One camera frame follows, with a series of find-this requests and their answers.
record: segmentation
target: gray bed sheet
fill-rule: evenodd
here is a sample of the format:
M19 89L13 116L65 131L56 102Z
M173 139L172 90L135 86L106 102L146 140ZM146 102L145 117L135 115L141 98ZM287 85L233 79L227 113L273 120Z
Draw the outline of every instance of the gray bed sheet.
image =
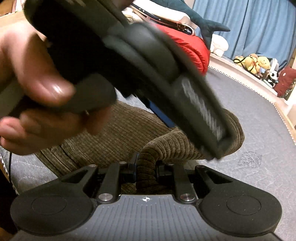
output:
M188 166L201 163L273 194L283 208L276 234L295 241L296 147L285 124L271 103L242 84L213 69L209 69L207 80L223 106L240 120L245 142L219 162L192 161ZM118 99L146 109L134 97L126 100L118 93ZM13 155L11 170L19 193L56 178L34 155Z

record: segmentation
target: dark red pillow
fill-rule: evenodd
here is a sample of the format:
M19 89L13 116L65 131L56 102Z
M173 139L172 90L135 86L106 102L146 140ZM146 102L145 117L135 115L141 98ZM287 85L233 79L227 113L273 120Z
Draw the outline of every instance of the dark red pillow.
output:
M202 74L206 74L210 63L210 50L200 37L190 36L180 31L155 24L161 31L169 35L190 57Z
M291 67L285 67L279 74L279 82L274 87L274 90L278 93L278 97L284 97L286 90L290 88L291 84L296 79L296 69Z

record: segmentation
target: human hand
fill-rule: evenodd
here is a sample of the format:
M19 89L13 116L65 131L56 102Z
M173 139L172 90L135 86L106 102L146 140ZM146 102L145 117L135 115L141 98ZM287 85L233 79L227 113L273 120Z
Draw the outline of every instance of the human hand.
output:
M27 22L14 24L0 37L0 83L14 75L25 94L48 107L61 106L75 93L74 86L55 69L41 34ZM0 120L0 144L18 155L59 145L84 130L97 134L107 122L111 107L86 114L26 110L20 118Z

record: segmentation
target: curtain fold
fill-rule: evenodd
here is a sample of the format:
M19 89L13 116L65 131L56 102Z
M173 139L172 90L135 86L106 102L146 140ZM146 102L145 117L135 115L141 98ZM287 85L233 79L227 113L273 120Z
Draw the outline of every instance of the curtain fold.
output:
M256 53L283 67L296 47L296 7L288 0L195 0L193 10L231 29L215 33L228 41L230 59Z

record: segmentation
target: gray plastic base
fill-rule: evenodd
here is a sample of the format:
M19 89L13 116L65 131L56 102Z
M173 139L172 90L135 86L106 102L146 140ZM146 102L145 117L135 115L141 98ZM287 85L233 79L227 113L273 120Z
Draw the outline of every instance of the gray plastic base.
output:
M113 204L97 207L78 229L54 237L23 231L12 241L275 241L274 234L243 238L223 234L209 226L192 205L179 204L171 195L122 195Z

